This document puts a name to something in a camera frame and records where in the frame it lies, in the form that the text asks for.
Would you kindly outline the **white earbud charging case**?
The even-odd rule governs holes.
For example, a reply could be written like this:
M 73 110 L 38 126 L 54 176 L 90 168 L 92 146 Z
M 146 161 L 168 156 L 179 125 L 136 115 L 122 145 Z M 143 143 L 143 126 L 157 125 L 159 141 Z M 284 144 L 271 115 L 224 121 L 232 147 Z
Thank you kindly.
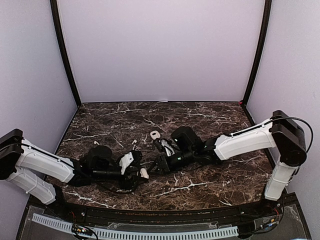
M 140 176 L 144 179 L 149 179 L 149 174 L 145 168 L 140 169 Z

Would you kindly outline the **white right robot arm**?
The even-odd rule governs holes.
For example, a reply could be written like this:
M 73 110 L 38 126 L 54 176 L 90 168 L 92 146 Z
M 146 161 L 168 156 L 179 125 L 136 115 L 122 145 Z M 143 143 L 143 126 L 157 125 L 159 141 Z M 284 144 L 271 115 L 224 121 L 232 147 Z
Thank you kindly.
M 242 154 L 276 148 L 279 159 L 264 188 L 264 199 L 255 205 L 255 213 L 266 217 L 275 208 L 283 190 L 307 160 L 311 146 L 306 144 L 305 132 L 297 117 L 290 117 L 281 110 L 272 117 L 249 128 L 221 134 L 206 141 L 189 126 L 181 126 L 172 134 L 172 140 L 161 137 L 156 130 L 150 132 L 153 144 L 161 155 L 152 164 L 161 175 L 173 173 L 192 163 L 202 166 L 221 162 Z

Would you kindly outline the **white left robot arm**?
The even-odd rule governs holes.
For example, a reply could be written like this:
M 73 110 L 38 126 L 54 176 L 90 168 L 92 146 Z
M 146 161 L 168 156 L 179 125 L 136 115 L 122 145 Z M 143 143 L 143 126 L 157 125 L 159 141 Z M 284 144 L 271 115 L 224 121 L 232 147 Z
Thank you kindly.
M 0 138 L 0 178 L 15 184 L 36 197 L 60 218 L 71 213 L 62 190 L 40 179 L 36 172 L 53 177 L 73 187 L 117 181 L 117 193 L 128 194 L 149 180 L 148 172 L 141 167 L 142 153 L 131 150 L 118 160 L 104 145 L 91 148 L 79 160 L 47 152 L 23 137 L 23 131 L 13 129 Z

